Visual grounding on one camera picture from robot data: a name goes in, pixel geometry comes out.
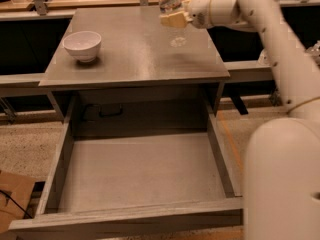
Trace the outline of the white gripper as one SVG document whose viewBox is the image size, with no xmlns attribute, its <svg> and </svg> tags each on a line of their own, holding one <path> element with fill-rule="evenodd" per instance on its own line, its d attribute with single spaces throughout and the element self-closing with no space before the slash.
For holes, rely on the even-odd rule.
<svg viewBox="0 0 320 240">
<path fill-rule="evenodd" d="M 178 11 L 160 16 L 160 23 L 166 27 L 185 28 L 190 22 L 199 29 L 212 27 L 210 20 L 211 0 L 190 0 L 186 5 L 186 11 Z"/>
</svg>

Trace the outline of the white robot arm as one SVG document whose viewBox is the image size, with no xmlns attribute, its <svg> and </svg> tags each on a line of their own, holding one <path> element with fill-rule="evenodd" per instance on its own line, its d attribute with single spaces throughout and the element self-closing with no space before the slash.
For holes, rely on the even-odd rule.
<svg viewBox="0 0 320 240">
<path fill-rule="evenodd" d="M 246 240 L 320 240 L 320 69 L 278 0 L 159 0 L 162 25 L 258 33 L 287 115 L 260 126 L 244 157 Z"/>
</svg>

